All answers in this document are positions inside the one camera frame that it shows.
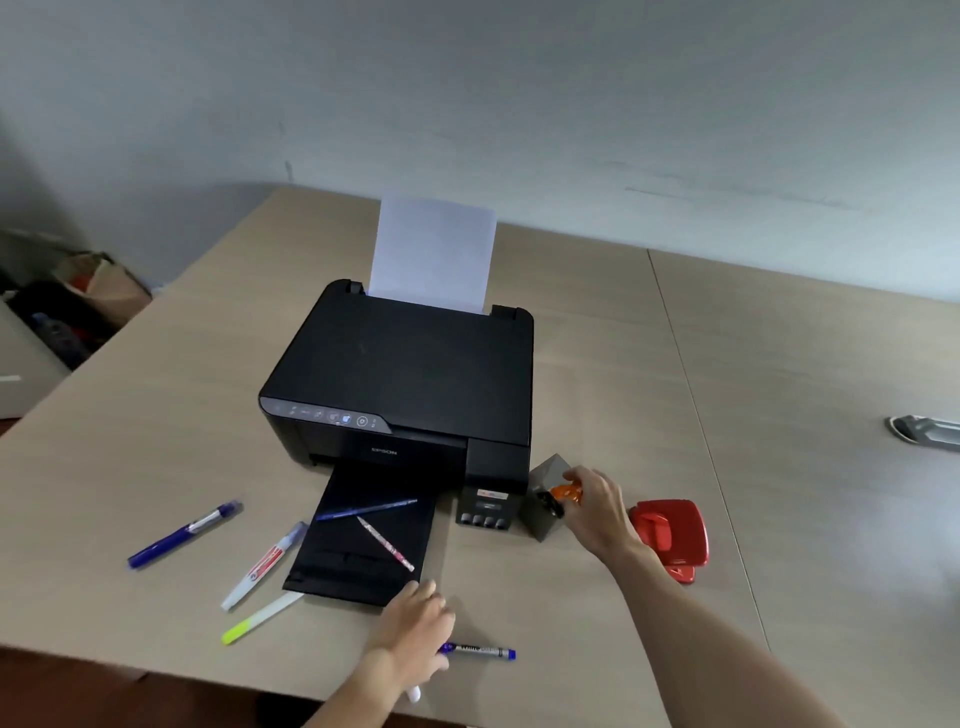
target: black printer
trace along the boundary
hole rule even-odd
[[[420,578],[436,498],[459,493],[457,522],[509,528],[527,491],[534,320],[367,296],[331,282],[260,390],[290,456],[334,465],[318,514],[415,497],[364,518],[313,522],[285,589],[383,605]]]

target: blue marker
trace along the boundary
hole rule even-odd
[[[158,559],[163,554],[169,553],[180,544],[185,544],[198,533],[210,527],[217,521],[222,521],[225,518],[229,518],[242,507],[243,506],[240,504],[239,500],[232,500],[229,503],[224,503],[215,511],[205,515],[199,521],[188,523],[183,528],[174,531],[169,536],[165,536],[155,544],[150,544],[142,551],[135,553],[133,556],[127,559],[127,563],[130,564],[131,569],[145,567],[154,559]]]
[[[410,498],[409,500],[398,500],[396,503],[384,503],[383,505],[368,505],[366,508],[348,508],[345,511],[329,511],[328,513],[321,513],[316,521],[333,521],[334,519],[345,519],[350,516],[362,516],[365,513],[373,513],[374,511],[386,511],[390,508],[399,508],[401,505],[410,505],[411,503],[416,503],[416,498]]]
[[[500,657],[504,660],[516,659],[516,650],[506,647],[475,647],[472,644],[443,643],[440,647],[440,654],[446,655],[450,652],[469,652],[485,657]]]

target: wall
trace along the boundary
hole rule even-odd
[[[950,0],[6,0],[0,131],[150,282],[295,182],[960,300],[958,32]]]

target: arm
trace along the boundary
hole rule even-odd
[[[637,536],[616,483],[582,466],[564,477],[583,485],[579,505],[563,501],[564,520],[623,593],[674,728],[843,728],[773,655],[667,574]]]
[[[453,632],[453,613],[432,581],[411,581],[388,604],[356,669],[304,728],[379,728],[400,695],[449,662],[438,655]]]

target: red hole punch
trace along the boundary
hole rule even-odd
[[[696,568],[709,561],[707,527],[692,500],[642,500],[630,509],[630,523],[681,584],[693,583]]]

